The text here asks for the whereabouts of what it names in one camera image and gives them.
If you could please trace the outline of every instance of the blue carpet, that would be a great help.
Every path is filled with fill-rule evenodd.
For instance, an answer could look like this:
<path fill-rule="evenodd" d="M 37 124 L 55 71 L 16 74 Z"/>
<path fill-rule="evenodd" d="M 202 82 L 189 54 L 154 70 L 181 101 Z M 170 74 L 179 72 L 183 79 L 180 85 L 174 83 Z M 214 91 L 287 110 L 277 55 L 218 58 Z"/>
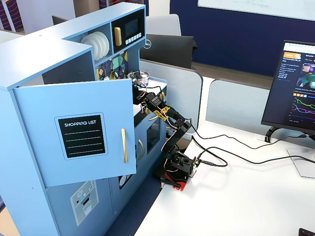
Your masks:
<path fill-rule="evenodd" d="M 0 196 L 0 212 L 5 208 L 5 204 Z"/>
<path fill-rule="evenodd" d="M 160 180 L 149 174 L 105 236 L 133 236 L 159 194 Z"/>

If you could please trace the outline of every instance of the gold microwave handle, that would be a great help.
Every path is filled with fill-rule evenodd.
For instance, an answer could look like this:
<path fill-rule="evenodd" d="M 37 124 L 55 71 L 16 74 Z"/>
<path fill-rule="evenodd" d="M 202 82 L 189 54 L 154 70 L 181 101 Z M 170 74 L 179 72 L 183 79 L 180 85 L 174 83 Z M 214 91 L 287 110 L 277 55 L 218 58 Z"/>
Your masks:
<path fill-rule="evenodd" d="M 115 33 L 116 46 L 121 46 L 122 45 L 122 31 L 121 31 L 121 29 L 119 27 L 115 27 L 114 33 Z"/>
<path fill-rule="evenodd" d="M 142 147 L 142 155 L 139 157 L 139 159 L 142 159 L 142 157 L 144 157 L 144 154 L 146 154 L 146 151 L 144 149 L 144 145 L 143 145 L 143 142 L 141 141 L 141 139 L 139 139 L 139 144 Z"/>
<path fill-rule="evenodd" d="M 149 121 L 152 121 L 152 120 L 154 120 L 156 118 L 158 118 L 158 116 L 150 118 Z"/>
<path fill-rule="evenodd" d="M 124 148 L 124 162 L 128 162 L 128 152 L 127 152 L 127 141 L 126 141 L 126 130 L 122 129 L 122 138 L 123 138 L 123 148 Z"/>

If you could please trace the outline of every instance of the dell logo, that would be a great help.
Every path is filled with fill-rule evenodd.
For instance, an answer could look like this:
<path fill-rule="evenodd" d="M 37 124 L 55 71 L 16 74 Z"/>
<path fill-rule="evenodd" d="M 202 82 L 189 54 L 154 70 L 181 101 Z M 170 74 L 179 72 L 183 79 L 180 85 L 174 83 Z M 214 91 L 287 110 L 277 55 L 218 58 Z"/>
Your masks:
<path fill-rule="evenodd" d="M 145 49 L 149 49 L 151 47 L 151 41 L 147 39 L 146 45 L 144 46 Z"/>

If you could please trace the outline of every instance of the knob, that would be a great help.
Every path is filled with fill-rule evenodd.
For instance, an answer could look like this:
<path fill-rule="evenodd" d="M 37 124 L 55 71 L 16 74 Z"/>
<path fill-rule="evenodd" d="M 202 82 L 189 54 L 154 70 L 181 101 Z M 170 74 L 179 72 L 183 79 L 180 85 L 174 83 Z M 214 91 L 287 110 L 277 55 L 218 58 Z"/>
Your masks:
<path fill-rule="evenodd" d="M 160 97 L 160 99 L 161 99 L 162 101 L 164 101 L 164 99 L 166 98 L 165 93 L 162 91 L 162 92 L 160 93 L 159 97 Z"/>
<path fill-rule="evenodd" d="M 151 114 L 151 111 L 150 111 L 148 108 L 146 108 L 145 113 L 146 113 L 147 115 L 149 115 L 149 114 Z"/>

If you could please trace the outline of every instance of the metal pot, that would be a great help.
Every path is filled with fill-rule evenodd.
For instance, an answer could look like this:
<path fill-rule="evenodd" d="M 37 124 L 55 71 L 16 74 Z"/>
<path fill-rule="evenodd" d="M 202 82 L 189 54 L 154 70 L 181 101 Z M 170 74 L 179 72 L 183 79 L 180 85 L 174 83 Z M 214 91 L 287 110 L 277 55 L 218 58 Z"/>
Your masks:
<path fill-rule="evenodd" d="M 136 80 L 137 82 L 142 82 L 147 86 L 149 83 L 150 74 L 149 74 L 148 70 L 146 72 L 135 71 L 135 72 L 130 72 L 127 75 L 127 77 L 132 79 L 132 80 Z"/>

